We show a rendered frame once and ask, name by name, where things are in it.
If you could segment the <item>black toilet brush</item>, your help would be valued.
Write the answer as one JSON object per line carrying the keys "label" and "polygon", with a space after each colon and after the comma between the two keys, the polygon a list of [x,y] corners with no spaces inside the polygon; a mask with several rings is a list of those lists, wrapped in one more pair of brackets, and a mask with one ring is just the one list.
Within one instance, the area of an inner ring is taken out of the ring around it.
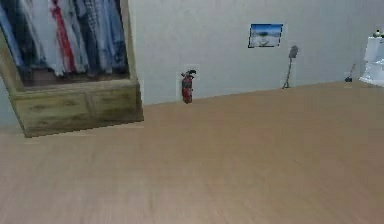
{"label": "black toilet brush", "polygon": [[352,82],[353,81],[353,71],[356,67],[356,63],[354,63],[352,66],[351,66],[351,69],[348,73],[348,76],[344,79],[345,82]]}

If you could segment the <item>red fire extinguisher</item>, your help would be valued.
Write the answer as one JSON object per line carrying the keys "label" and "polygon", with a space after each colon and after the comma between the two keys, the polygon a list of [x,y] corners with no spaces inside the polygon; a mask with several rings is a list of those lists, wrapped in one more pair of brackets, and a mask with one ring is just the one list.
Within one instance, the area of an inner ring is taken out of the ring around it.
{"label": "red fire extinguisher", "polygon": [[183,77],[181,81],[182,85],[182,97],[183,102],[189,104],[192,102],[192,91],[193,91],[193,79],[196,75],[196,71],[194,69],[188,70],[185,73],[182,73]]}

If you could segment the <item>wooden wardrobe with clothes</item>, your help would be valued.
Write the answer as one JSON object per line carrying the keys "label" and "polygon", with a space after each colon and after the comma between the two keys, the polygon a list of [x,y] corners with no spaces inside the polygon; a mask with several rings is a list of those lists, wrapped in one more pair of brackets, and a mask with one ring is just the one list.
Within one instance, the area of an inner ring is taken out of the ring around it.
{"label": "wooden wardrobe with clothes", "polygon": [[129,0],[0,0],[0,78],[27,137],[142,120]]}

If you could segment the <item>blue framed landscape picture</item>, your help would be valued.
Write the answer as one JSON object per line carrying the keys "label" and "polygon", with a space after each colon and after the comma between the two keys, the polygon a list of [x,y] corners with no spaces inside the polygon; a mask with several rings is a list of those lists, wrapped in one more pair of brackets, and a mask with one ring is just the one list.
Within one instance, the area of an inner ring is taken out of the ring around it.
{"label": "blue framed landscape picture", "polygon": [[249,30],[248,47],[279,47],[282,31],[282,24],[251,24]]}

